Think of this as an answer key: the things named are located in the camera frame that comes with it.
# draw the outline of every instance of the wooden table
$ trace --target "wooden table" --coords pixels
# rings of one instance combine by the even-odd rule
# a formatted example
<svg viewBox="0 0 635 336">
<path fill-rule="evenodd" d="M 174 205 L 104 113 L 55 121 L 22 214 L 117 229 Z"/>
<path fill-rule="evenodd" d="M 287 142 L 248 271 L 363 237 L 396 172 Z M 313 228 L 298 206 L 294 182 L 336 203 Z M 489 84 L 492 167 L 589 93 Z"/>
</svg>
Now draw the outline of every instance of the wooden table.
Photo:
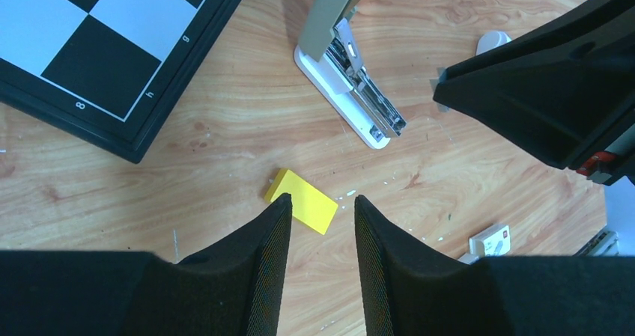
<svg viewBox="0 0 635 336">
<path fill-rule="evenodd" d="M 294 63 L 312 0 L 243 0 L 140 165 L 0 106 L 0 248 L 175 261 L 259 214 L 270 178 L 290 168 L 343 200 L 326 236 L 294 223 L 281 335 L 365 333 L 355 195 L 452 257 L 494 222 L 511 225 L 513 254 L 574 253 L 605 223 L 602 188 L 439 113 L 430 79 L 470 57 L 484 32 L 518 37 L 582 1 L 363 0 L 353 32 L 408 121 L 371 150 Z"/>
</svg>

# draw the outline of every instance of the white stapler base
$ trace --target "white stapler base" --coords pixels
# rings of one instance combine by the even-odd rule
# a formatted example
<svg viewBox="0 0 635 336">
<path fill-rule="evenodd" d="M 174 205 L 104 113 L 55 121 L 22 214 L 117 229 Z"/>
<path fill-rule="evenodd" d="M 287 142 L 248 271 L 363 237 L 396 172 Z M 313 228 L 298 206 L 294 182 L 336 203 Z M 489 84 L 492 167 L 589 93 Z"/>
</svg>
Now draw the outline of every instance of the white stapler base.
<svg viewBox="0 0 635 336">
<path fill-rule="evenodd" d="M 348 125 L 355 130 L 366 145 L 373 149 L 381 149 L 388 144 L 390 138 L 384 136 L 377 141 L 371 134 L 371 128 L 374 126 L 371 118 L 350 95 L 353 86 L 344 79 L 331 61 L 322 57 L 319 62 L 316 62 L 313 58 L 304 54 L 299 46 L 296 46 L 294 59 L 300 70 L 346 120 Z"/>
</svg>

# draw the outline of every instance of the white object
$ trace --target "white object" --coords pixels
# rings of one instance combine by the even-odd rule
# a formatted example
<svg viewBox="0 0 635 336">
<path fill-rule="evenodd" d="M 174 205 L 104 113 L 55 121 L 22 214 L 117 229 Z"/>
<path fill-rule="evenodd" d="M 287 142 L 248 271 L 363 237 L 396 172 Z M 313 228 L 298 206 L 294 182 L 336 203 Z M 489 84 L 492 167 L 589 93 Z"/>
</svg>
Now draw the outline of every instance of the white object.
<svg viewBox="0 0 635 336">
<path fill-rule="evenodd" d="M 476 55 L 489 52 L 490 50 L 511 42 L 511 38 L 504 31 L 489 31 L 478 41 Z"/>
<path fill-rule="evenodd" d="M 196 12 L 186 0 L 99 0 L 91 16 L 164 61 Z"/>
<path fill-rule="evenodd" d="M 390 138 L 382 137 L 377 141 L 371 134 L 371 128 L 374 123 L 362 107 L 357 104 L 353 96 L 350 95 L 353 86 L 340 74 L 334 63 L 325 57 L 316 62 L 313 58 L 304 54 L 298 46 L 296 46 L 294 59 L 300 70 L 346 120 L 348 125 L 355 130 L 366 145 L 373 149 L 381 149 L 388 144 Z"/>
<path fill-rule="evenodd" d="M 480 259 L 478 255 L 474 255 L 474 254 L 470 254 L 469 252 L 466 252 L 465 254 L 463 254 L 463 256 L 458 258 L 458 261 L 470 265 L 472 263 L 475 263 L 478 259 Z"/>
<path fill-rule="evenodd" d="M 500 256 L 511 250 L 509 225 L 494 224 L 470 237 L 470 254 L 479 257 Z"/>
</svg>

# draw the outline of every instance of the white small box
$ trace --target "white small box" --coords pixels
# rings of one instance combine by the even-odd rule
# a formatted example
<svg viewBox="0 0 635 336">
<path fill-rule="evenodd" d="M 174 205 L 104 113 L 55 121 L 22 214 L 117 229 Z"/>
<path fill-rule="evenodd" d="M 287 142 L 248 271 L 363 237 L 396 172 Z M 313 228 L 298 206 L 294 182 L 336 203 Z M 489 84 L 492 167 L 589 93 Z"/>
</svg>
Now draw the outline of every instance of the white small box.
<svg viewBox="0 0 635 336">
<path fill-rule="evenodd" d="M 509 225 L 494 224 L 470 237 L 470 254 L 479 257 L 500 256 L 511 250 Z"/>
<path fill-rule="evenodd" d="M 474 254 L 470 254 L 469 252 L 466 252 L 465 254 L 463 254 L 463 256 L 459 257 L 457 261 L 470 265 L 478 261 L 478 259 L 479 259 L 478 255 L 474 255 Z"/>
</svg>

